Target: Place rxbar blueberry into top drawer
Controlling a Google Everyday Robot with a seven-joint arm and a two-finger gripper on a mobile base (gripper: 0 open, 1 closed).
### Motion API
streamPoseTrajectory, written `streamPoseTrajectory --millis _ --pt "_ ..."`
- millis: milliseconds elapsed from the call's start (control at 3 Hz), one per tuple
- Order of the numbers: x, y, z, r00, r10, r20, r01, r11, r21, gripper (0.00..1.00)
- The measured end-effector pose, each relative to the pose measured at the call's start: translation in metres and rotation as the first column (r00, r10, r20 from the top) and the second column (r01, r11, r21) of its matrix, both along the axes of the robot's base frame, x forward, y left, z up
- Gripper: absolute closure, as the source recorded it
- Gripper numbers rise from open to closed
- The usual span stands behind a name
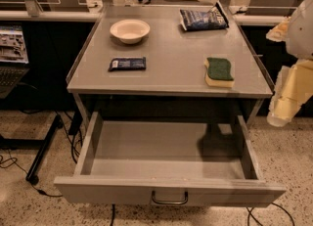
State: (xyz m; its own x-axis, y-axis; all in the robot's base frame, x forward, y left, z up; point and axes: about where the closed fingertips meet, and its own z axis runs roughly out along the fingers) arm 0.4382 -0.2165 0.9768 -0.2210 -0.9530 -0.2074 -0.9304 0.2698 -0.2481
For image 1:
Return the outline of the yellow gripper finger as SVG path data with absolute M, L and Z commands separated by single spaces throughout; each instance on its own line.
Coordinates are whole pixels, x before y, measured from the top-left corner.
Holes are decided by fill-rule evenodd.
M 284 18 L 279 24 L 270 29 L 266 38 L 274 42 L 285 42 L 290 24 L 290 17 Z
M 282 66 L 269 105 L 267 122 L 283 127 L 313 96 L 313 61 L 298 60 L 292 67 Z

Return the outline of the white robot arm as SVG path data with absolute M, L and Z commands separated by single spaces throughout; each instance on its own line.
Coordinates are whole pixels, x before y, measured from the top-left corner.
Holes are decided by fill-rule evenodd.
M 266 38 L 284 41 L 287 52 L 297 58 L 290 68 L 279 71 L 267 114 L 269 124 L 283 127 L 313 96 L 313 0 L 303 0 Z

